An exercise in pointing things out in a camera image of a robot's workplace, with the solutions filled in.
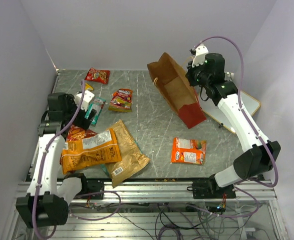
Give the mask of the red brown paper bag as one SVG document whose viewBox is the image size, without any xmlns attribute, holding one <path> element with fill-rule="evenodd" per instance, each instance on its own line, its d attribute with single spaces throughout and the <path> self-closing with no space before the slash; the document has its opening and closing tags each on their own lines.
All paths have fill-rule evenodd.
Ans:
<svg viewBox="0 0 294 240">
<path fill-rule="evenodd" d="M 194 87 L 185 70 L 168 54 L 147 65 L 151 80 L 170 108 L 190 129 L 206 120 Z"/>
</svg>

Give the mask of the orange Kettle chips bag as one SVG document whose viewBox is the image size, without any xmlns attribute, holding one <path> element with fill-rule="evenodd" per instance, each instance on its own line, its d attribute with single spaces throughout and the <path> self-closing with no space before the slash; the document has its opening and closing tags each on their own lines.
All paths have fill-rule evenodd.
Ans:
<svg viewBox="0 0 294 240">
<path fill-rule="evenodd" d="M 116 135 L 108 129 L 95 136 L 67 141 L 61 153 L 62 173 L 122 160 Z"/>
</svg>

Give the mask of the tan paper chips bag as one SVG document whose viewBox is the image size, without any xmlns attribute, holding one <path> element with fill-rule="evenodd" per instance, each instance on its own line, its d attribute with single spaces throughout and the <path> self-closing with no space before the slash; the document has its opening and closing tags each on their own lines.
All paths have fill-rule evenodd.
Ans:
<svg viewBox="0 0 294 240">
<path fill-rule="evenodd" d="M 110 128 L 115 133 L 121 155 L 121 161 L 105 164 L 106 171 L 111 178 L 112 188 L 115 188 L 141 171 L 149 164 L 150 158 L 140 151 L 122 120 L 118 120 Z"/>
</svg>

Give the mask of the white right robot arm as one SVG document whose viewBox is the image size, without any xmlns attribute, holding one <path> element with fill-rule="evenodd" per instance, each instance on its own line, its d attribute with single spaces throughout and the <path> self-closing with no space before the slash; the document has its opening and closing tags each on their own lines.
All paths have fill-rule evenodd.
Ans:
<svg viewBox="0 0 294 240">
<path fill-rule="evenodd" d="M 220 197 L 225 187 L 241 180 L 276 169 L 281 150 L 277 141 L 270 141 L 247 111 L 236 85 L 225 79 L 225 59 L 219 53 L 209 53 L 205 47 L 191 50 L 186 78 L 192 87 L 205 90 L 207 98 L 225 115 L 233 127 L 243 150 L 233 165 L 214 175 L 207 186 L 208 194 Z"/>
</svg>

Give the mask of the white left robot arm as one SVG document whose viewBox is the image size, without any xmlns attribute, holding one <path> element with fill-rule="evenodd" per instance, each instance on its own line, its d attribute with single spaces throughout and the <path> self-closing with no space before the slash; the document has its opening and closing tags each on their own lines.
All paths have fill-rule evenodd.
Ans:
<svg viewBox="0 0 294 240">
<path fill-rule="evenodd" d="M 89 191 L 86 177 L 73 174 L 58 186 L 62 151 L 71 125 L 84 130 L 91 122 L 85 117 L 95 95 L 86 90 L 77 95 L 63 92 L 48 95 L 48 109 L 38 126 L 39 150 L 34 174 L 24 197 L 17 198 L 16 209 L 30 229 L 66 223 L 74 197 L 84 198 Z"/>
</svg>

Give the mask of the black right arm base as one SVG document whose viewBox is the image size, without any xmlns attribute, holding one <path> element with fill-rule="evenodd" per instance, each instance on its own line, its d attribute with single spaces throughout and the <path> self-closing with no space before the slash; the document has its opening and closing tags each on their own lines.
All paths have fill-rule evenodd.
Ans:
<svg viewBox="0 0 294 240">
<path fill-rule="evenodd" d="M 214 174 L 210 177 L 198 178 L 192 182 L 192 185 L 187 187 L 189 192 L 192 192 L 194 199 L 227 199 L 236 198 L 233 185 L 219 187 Z"/>
</svg>

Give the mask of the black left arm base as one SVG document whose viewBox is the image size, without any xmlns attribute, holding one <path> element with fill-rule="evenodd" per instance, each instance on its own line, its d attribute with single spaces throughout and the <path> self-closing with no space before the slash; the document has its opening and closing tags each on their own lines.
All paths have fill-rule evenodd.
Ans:
<svg viewBox="0 0 294 240">
<path fill-rule="evenodd" d="M 87 194 L 97 193 L 94 195 L 90 195 L 90 199 L 93 200 L 102 200 L 104 196 L 104 183 L 101 180 L 87 180 Z"/>
</svg>

